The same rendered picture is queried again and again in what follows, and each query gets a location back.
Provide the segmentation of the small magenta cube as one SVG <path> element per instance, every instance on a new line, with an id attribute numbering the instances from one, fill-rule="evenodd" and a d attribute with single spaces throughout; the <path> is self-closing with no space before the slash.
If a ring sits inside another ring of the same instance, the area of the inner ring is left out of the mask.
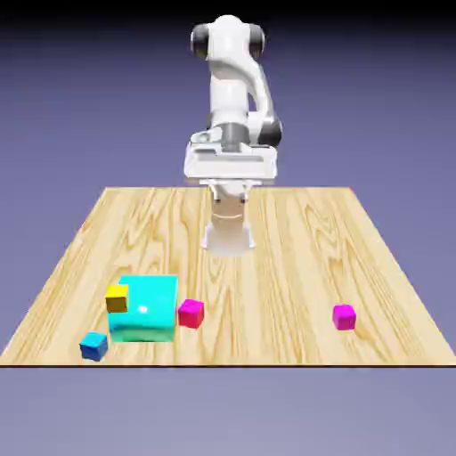
<path id="1" fill-rule="evenodd" d="M 335 305 L 332 321 L 337 330 L 353 330 L 356 324 L 356 312 L 349 304 Z"/>

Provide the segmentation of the small blue cube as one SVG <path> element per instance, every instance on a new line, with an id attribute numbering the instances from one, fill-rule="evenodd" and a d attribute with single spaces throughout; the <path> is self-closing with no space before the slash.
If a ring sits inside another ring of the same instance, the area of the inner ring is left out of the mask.
<path id="1" fill-rule="evenodd" d="M 106 334 L 89 331 L 79 343 L 83 359 L 99 362 L 108 350 L 108 338 Z"/>

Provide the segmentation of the large cyan box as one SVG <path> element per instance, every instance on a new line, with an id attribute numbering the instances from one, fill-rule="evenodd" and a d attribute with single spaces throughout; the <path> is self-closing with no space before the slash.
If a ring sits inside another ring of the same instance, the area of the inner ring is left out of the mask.
<path id="1" fill-rule="evenodd" d="M 173 342 L 178 298 L 177 275 L 123 275 L 128 286 L 125 313 L 109 313 L 114 342 Z"/>

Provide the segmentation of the small crimson pink cube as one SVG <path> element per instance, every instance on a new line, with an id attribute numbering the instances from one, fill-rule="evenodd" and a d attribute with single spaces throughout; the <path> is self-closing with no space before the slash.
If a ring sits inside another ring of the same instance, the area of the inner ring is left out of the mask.
<path id="1" fill-rule="evenodd" d="M 204 303 L 194 299 L 185 299 L 177 310 L 178 323 L 186 328 L 197 329 L 204 316 Z"/>

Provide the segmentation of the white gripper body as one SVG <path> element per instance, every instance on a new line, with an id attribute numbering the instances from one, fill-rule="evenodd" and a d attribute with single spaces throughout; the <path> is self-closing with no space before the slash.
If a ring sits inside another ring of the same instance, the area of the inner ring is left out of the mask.
<path id="1" fill-rule="evenodd" d="M 274 147 L 240 144 L 235 152 L 222 151 L 219 142 L 189 142 L 183 172 L 195 183 L 247 181 L 269 183 L 277 176 L 277 150 Z"/>

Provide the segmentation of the small yellow cube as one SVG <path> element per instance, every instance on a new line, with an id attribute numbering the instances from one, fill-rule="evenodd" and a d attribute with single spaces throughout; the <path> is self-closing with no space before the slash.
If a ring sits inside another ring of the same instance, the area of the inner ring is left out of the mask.
<path id="1" fill-rule="evenodd" d="M 106 310 L 109 314 L 126 313 L 129 288 L 127 284 L 111 284 L 105 293 Z"/>

